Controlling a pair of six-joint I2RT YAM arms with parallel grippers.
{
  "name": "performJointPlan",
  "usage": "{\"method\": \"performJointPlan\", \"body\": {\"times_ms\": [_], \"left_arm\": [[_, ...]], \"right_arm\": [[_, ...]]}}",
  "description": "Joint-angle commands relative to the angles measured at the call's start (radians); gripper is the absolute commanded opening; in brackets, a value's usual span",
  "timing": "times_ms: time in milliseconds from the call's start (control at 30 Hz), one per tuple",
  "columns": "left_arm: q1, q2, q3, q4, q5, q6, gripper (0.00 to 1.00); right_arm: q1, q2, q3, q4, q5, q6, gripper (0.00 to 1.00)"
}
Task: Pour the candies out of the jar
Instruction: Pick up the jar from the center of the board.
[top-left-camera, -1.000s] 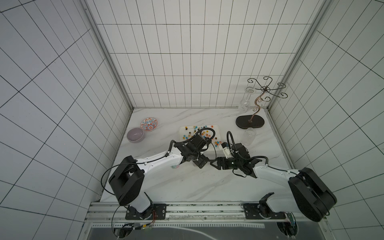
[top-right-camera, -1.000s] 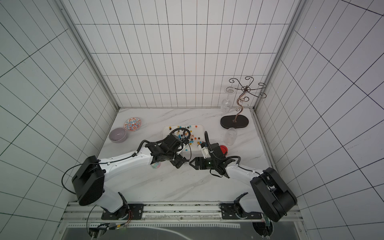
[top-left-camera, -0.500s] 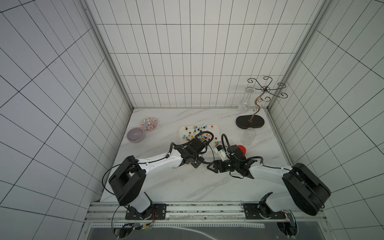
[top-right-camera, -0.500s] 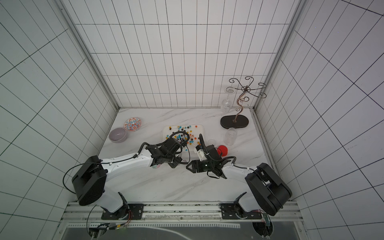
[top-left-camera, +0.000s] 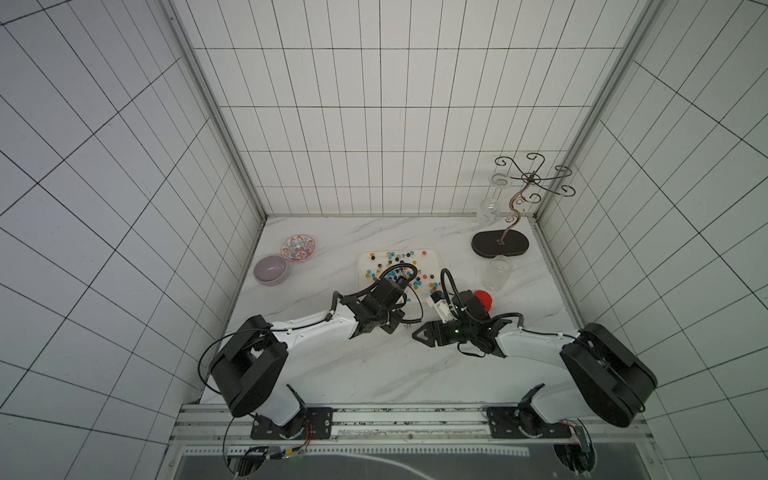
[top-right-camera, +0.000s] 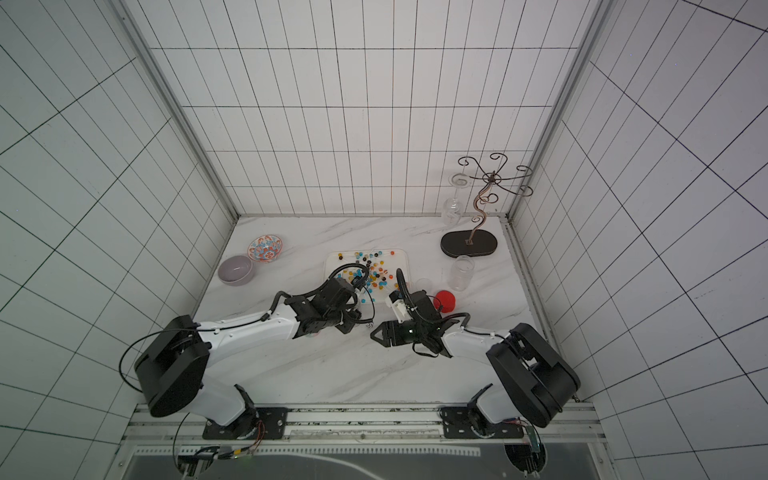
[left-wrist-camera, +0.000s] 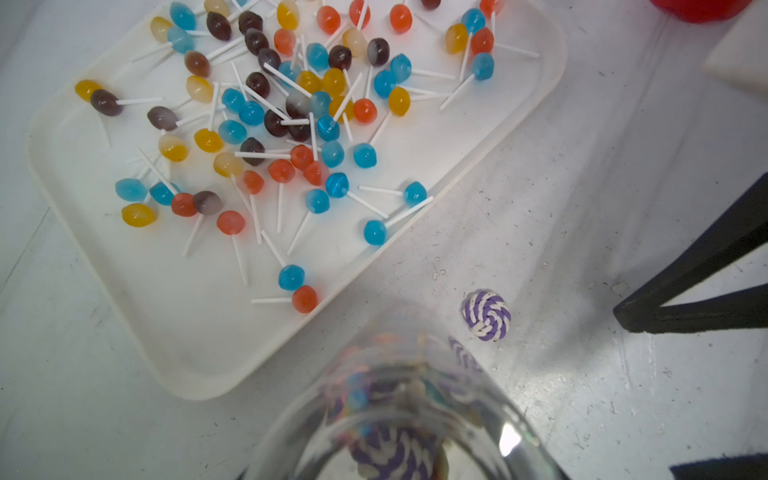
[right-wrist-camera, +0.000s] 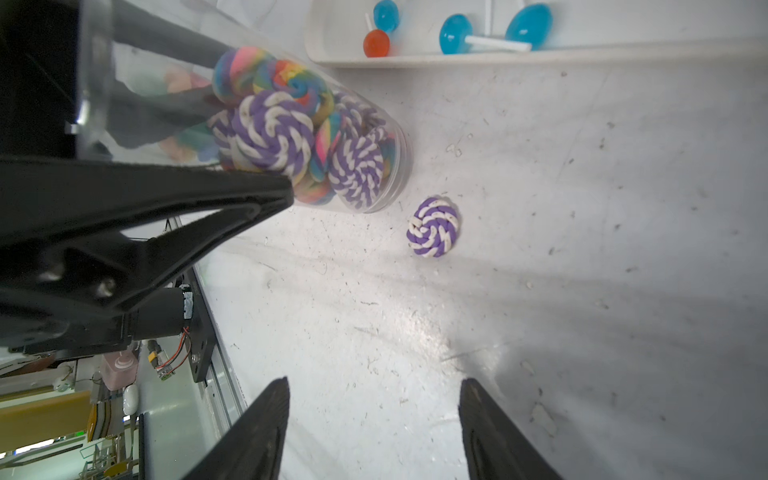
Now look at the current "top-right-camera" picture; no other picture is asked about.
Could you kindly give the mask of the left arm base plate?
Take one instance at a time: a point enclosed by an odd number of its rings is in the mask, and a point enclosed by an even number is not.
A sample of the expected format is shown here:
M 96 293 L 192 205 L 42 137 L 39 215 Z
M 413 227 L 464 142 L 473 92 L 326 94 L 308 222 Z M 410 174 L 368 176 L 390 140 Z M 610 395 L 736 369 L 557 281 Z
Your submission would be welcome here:
M 228 426 L 221 426 L 208 420 L 202 433 L 205 440 L 279 440 L 283 437 L 288 408 L 257 407 L 247 409 L 243 415 Z

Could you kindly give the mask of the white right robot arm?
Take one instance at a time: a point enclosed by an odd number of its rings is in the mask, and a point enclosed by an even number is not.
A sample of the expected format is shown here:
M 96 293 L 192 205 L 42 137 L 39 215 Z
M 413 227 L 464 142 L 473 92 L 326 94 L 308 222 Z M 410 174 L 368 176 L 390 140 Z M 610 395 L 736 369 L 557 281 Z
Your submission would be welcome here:
M 544 428 L 581 386 L 573 368 L 530 324 L 519 323 L 506 333 L 473 330 L 469 313 L 442 315 L 425 291 L 409 289 L 400 269 L 389 303 L 396 318 L 371 333 L 383 347 L 410 345 L 419 356 L 472 360 L 492 368 L 496 380 L 468 402 L 490 424 L 521 419 Z

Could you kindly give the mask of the red jar lid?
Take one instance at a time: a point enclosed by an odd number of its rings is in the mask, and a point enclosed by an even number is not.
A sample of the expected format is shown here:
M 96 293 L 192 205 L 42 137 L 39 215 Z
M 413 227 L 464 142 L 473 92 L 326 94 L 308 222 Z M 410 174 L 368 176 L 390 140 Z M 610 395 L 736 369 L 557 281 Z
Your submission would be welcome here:
M 441 314 L 452 313 L 456 308 L 456 298 L 450 291 L 441 290 L 434 295 L 433 306 Z

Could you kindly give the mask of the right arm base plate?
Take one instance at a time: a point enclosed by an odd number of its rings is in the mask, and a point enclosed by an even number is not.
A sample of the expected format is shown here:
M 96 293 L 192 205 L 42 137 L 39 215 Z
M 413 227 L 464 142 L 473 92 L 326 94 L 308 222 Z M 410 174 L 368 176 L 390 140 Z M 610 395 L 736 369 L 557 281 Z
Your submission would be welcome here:
M 442 406 L 438 415 L 443 437 L 452 440 L 517 440 L 525 436 L 524 429 L 514 420 L 492 422 L 479 408 L 480 400 L 488 400 L 496 394 L 495 386 L 481 388 L 466 405 Z

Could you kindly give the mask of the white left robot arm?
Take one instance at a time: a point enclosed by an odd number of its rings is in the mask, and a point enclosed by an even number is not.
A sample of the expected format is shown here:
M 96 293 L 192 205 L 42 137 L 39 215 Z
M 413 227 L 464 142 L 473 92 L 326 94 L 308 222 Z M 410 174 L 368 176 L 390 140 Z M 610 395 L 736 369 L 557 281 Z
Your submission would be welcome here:
M 258 416 L 245 389 L 218 380 L 209 368 L 236 354 L 273 342 L 293 340 L 334 327 L 342 333 L 372 320 L 362 317 L 358 294 L 367 293 L 370 268 L 344 264 L 304 294 L 279 291 L 261 313 L 198 323 L 184 315 L 161 331 L 134 363 L 150 414 L 163 418 L 185 412 L 232 429 Z

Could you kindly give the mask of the clear lollipop jar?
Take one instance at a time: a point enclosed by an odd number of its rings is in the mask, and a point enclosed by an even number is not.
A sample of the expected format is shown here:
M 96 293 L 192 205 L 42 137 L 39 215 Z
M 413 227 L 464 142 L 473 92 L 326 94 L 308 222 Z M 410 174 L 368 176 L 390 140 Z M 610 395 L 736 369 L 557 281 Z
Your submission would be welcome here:
M 474 260 L 466 255 L 458 256 L 450 271 L 448 284 L 455 291 L 464 291 L 471 283 L 475 271 Z

